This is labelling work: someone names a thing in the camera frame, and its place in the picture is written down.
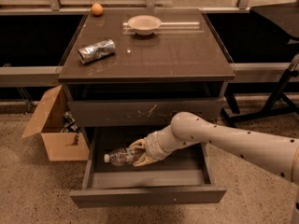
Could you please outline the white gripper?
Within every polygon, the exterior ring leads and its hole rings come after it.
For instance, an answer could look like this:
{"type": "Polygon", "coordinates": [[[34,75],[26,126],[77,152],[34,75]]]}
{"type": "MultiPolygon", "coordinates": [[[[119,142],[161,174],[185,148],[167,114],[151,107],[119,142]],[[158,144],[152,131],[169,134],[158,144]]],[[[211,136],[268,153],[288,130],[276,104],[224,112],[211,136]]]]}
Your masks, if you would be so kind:
{"type": "Polygon", "coordinates": [[[134,167],[140,167],[161,161],[170,155],[162,149],[161,142],[158,140],[158,133],[150,133],[145,140],[138,139],[134,141],[130,148],[141,148],[146,149],[147,154],[143,154],[137,161],[133,163],[134,167]]]}

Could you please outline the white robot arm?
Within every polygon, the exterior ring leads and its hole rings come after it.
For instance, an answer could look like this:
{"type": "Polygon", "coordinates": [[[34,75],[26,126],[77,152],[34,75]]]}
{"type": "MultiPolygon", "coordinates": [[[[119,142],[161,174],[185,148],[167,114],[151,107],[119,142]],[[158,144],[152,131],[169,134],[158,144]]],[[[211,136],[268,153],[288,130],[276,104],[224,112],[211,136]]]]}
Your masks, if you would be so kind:
{"type": "Polygon", "coordinates": [[[145,154],[134,163],[144,166],[197,143],[209,143],[265,171],[299,184],[299,140],[210,123],[193,113],[180,112],[160,131],[134,141],[145,154]]]}

